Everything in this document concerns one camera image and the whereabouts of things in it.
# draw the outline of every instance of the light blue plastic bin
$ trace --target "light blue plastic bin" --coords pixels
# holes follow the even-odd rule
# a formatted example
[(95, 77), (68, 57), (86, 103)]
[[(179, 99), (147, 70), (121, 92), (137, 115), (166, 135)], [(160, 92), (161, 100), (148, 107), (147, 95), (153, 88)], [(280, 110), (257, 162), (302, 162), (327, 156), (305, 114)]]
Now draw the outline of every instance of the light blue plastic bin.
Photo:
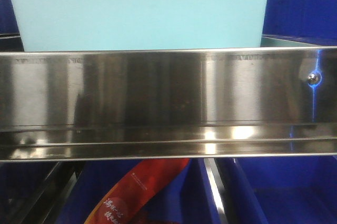
[(266, 0), (12, 0), (26, 51), (259, 47)]

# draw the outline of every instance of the metal bolt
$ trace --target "metal bolt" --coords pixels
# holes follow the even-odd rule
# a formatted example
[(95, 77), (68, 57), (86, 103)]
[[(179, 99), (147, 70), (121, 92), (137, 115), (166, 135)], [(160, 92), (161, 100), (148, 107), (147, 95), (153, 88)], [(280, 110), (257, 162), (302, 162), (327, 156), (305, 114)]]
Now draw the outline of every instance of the metal bolt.
[(319, 73), (310, 73), (308, 76), (309, 85), (318, 84), (321, 80), (321, 75)]

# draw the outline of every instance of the metal bar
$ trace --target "metal bar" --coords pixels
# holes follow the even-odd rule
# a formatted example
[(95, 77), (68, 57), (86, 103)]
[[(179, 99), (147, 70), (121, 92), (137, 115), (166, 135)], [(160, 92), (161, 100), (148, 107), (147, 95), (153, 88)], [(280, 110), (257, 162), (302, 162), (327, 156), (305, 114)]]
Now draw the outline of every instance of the metal bar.
[(335, 154), (336, 90), (337, 47), (0, 53), (0, 160)]

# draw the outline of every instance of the stainless steel shelf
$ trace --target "stainless steel shelf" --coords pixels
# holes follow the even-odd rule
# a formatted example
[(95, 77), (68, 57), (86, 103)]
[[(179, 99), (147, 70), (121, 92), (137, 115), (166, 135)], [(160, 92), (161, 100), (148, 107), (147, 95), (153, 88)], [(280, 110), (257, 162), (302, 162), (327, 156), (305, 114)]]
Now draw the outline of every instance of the stainless steel shelf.
[(337, 47), (0, 53), (0, 160), (337, 153)]

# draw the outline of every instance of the shelf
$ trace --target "shelf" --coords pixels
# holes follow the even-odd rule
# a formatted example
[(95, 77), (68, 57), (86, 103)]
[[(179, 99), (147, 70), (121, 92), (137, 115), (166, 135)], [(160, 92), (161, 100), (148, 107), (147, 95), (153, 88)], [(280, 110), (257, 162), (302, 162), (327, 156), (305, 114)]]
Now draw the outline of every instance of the shelf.
[(332, 155), (335, 90), (337, 47), (3, 52), (0, 160)]

